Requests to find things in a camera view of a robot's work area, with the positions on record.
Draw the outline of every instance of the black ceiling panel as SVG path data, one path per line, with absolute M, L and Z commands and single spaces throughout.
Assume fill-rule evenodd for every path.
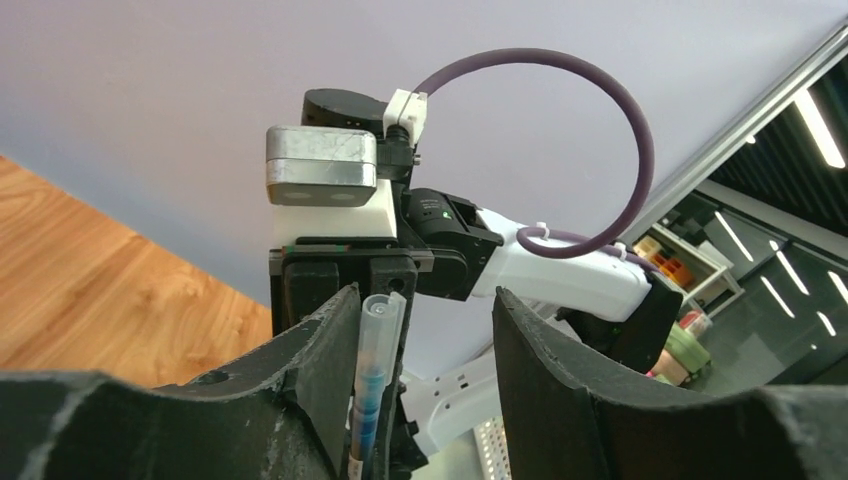
M 810 95 L 848 159 L 848 60 L 816 82 Z M 797 107 L 790 104 L 755 138 L 710 180 L 848 236 L 848 168 L 825 163 Z

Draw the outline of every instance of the wooden floor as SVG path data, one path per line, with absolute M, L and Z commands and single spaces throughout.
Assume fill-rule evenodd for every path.
M 0 157 L 0 369 L 183 383 L 270 336 L 266 308 Z

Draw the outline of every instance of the white bracket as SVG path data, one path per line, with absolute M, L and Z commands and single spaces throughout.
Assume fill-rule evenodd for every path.
M 424 123 L 427 121 L 427 94 L 396 90 L 383 112 L 383 134 L 392 125 L 400 125 L 409 132 L 409 146 L 418 145 Z
M 429 457 L 501 414 L 494 352 L 432 380 L 411 382 L 400 399 L 407 419 L 418 423 L 413 438 Z

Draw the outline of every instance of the blue liquid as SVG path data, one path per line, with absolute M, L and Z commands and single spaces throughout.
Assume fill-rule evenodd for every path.
M 351 453 L 366 465 L 377 439 L 377 421 L 385 382 L 386 374 L 379 370 L 360 375 L 357 386 L 363 391 L 357 391 L 353 400 Z

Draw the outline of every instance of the fluorescent light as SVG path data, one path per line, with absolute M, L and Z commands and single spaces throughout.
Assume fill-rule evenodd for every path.
M 730 235 L 730 238 L 732 238 L 733 241 L 736 243 L 736 246 L 739 247 L 739 250 L 742 250 L 742 254 L 745 255 L 745 258 L 747 258 L 749 262 L 753 262 L 754 257 L 751 256 L 751 252 L 749 252 L 748 249 L 745 248 L 745 245 L 742 245 L 742 241 L 739 240 L 739 237 L 736 236 L 736 232 L 734 232 L 733 229 L 730 228 L 730 225 L 727 224 L 727 220 L 724 219 L 724 216 L 721 214 L 721 212 L 716 212 L 716 218 L 718 219 L 719 223 L 721 223 L 721 226 L 724 227 L 725 230 L 727 230 L 728 235 Z
M 795 314 L 792 313 L 792 310 L 789 310 L 789 306 L 786 305 L 786 302 L 784 302 L 782 298 L 780 298 L 780 295 L 778 295 L 777 290 L 775 290 L 771 285 L 771 282 L 769 282 L 766 277 L 760 277 L 760 280 L 763 281 L 763 284 L 765 284 L 766 288 L 768 288 L 769 292 L 771 292 L 771 296 L 774 297 L 774 299 L 777 300 L 777 303 L 779 303 L 783 308 L 783 311 L 789 315 L 789 318 L 795 318 Z
M 818 314 L 819 318 L 821 319 L 822 324 L 824 324 L 824 328 L 827 329 L 827 333 L 829 333 L 831 337 L 835 337 L 836 336 L 836 330 L 833 329 L 833 324 L 830 323 L 830 319 L 827 318 L 827 315 L 825 315 L 821 312 L 816 312 L 816 313 Z
M 830 280 L 833 281 L 833 284 L 836 285 L 836 289 L 839 290 L 839 293 L 842 295 L 845 303 L 848 303 L 848 288 L 845 288 L 845 284 L 842 283 L 842 279 L 839 278 L 839 275 L 833 272 L 827 272 L 827 275 L 830 277 Z
M 795 269 L 789 264 L 789 260 L 786 259 L 786 255 L 784 255 L 783 252 L 777 252 L 777 259 L 780 260 L 780 264 L 783 265 L 783 269 L 786 270 L 786 273 L 788 273 L 789 277 L 792 278 L 792 281 L 795 282 L 795 286 L 798 287 L 798 290 L 801 290 L 801 293 L 804 295 L 809 295 L 810 292 L 807 291 L 807 286 L 801 281 L 801 277 L 795 273 Z
M 830 130 L 827 129 L 827 124 L 824 123 L 824 118 L 821 116 L 816 102 L 810 95 L 809 90 L 802 90 L 795 95 L 795 106 L 801 112 L 801 117 L 807 124 L 807 128 L 813 135 L 813 140 L 819 147 L 819 151 L 824 157 L 824 161 L 828 165 L 835 168 L 845 168 L 845 159 L 842 158 L 842 153 L 839 152 L 839 147 L 833 141 L 833 136 Z

